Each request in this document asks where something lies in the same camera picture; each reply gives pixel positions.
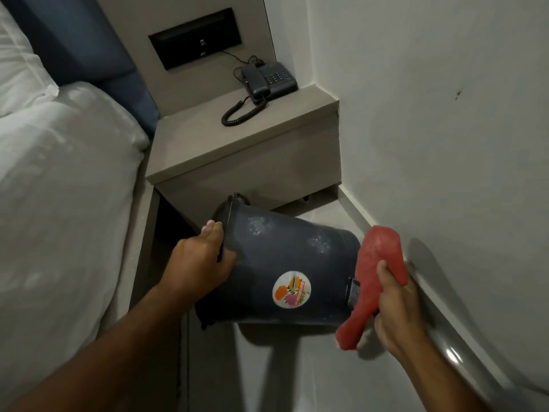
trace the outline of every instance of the mattress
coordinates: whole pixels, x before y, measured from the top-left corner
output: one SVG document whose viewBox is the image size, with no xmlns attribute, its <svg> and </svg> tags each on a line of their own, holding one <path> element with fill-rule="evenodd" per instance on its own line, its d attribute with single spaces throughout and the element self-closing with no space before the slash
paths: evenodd
<svg viewBox="0 0 549 412">
<path fill-rule="evenodd" d="M 147 145 L 84 82 L 0 119 L 0 410 L 95 339 Z"/>
</svg>

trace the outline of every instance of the forearm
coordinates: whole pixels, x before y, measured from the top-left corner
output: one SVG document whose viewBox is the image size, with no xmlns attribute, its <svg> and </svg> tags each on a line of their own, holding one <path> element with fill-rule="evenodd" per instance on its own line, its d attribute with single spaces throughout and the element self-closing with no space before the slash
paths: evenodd
<svg viewBox="0 0 549 412">
<path fill-rule="evenodd" d="M 183 300 L 174 306 L 165 293 L 153 288 L 111 330 L 19 399 L 10 412 L 104 408 L 127 386 L 147 350 L 191 305 L 192 301 Z"/>
<path fill-rule="evenodd" d="M 401 363 L 427 412 L 490 412 L 428 337 L 411 347 Z"/>
</svg>

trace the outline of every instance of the round sticker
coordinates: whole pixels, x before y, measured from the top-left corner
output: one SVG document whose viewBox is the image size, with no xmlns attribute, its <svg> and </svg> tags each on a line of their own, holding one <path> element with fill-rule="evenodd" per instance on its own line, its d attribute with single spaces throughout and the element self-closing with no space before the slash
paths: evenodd
<svg viewBox="0 0 549 412">
<path fill-rule="evenodd" d="M 311 282 L 301 272 L 286 272 L 273 286 L 273 300 L 281 308 L 303 305 L 311 296 Z"/>
</svg>

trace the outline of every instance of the upholstered headboard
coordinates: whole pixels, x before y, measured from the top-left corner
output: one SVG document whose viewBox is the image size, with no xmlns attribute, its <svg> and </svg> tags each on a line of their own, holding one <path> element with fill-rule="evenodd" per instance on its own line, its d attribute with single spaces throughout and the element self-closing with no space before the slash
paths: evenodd
<svg viewBox="0 0 549 412">
<path fill-rule="evenodd" d="M 95 0 L 0 0 L 59 85 L 87 81 L 154 136 L 160 114 Z"/>
</svg>

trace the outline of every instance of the telephone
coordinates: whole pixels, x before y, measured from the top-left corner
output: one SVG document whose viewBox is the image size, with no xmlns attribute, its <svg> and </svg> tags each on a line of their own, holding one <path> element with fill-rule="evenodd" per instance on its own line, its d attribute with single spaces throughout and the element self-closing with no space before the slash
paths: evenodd
<svg viewBox="0 0 549 412">
<path fill-rule="evenodd" d="M 221 123 L 224 126 L 242 124 L 264 110 L 269 101 L 298 90 L 298 82 L 280 62 L 263 64 L 259 67 L 247 64 L 242 68 L 242 77 L 242 82 L 250 95 L 223 115 Z M 251 98 L 256 107 L 242 117 L 229 120 L 231 115 L 243 107 L 248 98 Z"/>
</svg>

